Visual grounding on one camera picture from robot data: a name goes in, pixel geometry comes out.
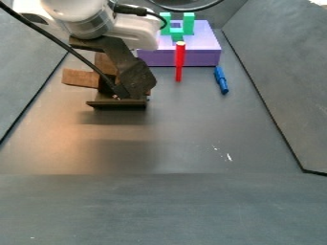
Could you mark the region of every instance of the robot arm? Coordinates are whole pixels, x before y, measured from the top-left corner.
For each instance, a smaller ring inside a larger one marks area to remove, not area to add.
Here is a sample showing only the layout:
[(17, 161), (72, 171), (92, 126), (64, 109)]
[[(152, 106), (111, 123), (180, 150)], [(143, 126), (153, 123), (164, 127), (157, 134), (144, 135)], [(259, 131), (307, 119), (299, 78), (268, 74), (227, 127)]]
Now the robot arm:
[(107, 0), (14, 0), (13, 9), (25, 16), (37, 15), (37, 23), (60, 39), (69, 35), (93, 39), (103, 35), (119, 37), (131, 49), (156, 50), (160, 20), (152, 15), (115, 13)]

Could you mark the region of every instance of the black cable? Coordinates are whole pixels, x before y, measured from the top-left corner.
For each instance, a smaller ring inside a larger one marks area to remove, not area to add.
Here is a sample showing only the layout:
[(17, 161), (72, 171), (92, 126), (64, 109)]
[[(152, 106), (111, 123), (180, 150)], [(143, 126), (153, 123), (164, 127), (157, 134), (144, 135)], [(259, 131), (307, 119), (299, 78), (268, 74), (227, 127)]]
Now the black cable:
[(100, 75), (101, 79), (105, 81), (109, 89), (115, 92), (115, 84), (111, 79), (105, 76), (103, 71), (68, 46), (64, 42), (61, 42), (50, 33), (48, 33), (42, 28), (40, 28), (36, 24), (33, 24), (25, 17), (22, 17), (17, 12), (14, 12), (0, 0), (0, 8), (22, 24), (25, 24), (29, 28), (32, 28), (37, 33), (44, 35), (50, 41), (53, 41), (61, 48), (64, 48), (76, 58), (78, 58), (89, 68)]
[(224, 0), (215, 0), (213, 2), (211, 2), (209, 4), (205, 4), (203, 6), (195, 7), (195, 8), (188, 8), (188, 9), (175, 9), (169, 6), (161, 5), (159, 3), (156, 3), (153, 0), (144, 0), (148, 3), (156, 5), (159, 8), (161, 8), (165, 11), (173, 11), (173, 12), (189, 12), (189, 11), (204, 11), (209, 8), (212, 8), (213, 6), (216, 6), (217, 4), (220, 4)]
[(161, 30), (167, 26), (167, 24), (168, 24), (167, 21), (165, 21), (165, 19), (159, 14), (156, 14), (155, 12), (148, 11), (147, 14), (157, 17), (163, 21), (163, 25), (160, 27), (160, 30)]

